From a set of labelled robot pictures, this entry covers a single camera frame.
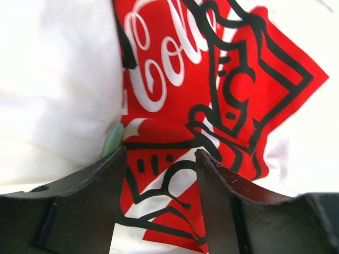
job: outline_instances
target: white cloth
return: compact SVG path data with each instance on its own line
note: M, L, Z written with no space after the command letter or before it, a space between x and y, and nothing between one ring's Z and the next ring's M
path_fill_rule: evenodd
M110 0L0 1L0 194L96 162L121 104Z

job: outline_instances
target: red t-shirt print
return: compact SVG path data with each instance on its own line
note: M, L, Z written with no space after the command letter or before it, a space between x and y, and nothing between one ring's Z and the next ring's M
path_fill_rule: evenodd
M145 229L144 240L207 252L198 186L185 178L192 151L203 147L247 179L266 176L267 135L328 77L264 7L130 0L115 1L115 11L132 51L124 56L137 63L124 73L129 159L117 222ZM156 197L163 207L152 208ZM126 215L141 202L149 212Z

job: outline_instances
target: t-shirt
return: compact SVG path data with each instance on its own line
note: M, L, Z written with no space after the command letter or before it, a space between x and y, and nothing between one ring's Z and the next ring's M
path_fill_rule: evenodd
M115 0L129 152L111 253L208 252L194 152L338 191L336 0Z

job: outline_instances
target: green object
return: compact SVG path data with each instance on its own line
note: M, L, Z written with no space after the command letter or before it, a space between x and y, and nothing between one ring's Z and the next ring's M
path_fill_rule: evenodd
M123 137L123 129L123 125L119 123L110 130L102 150L102 157L108 155L120 145Z

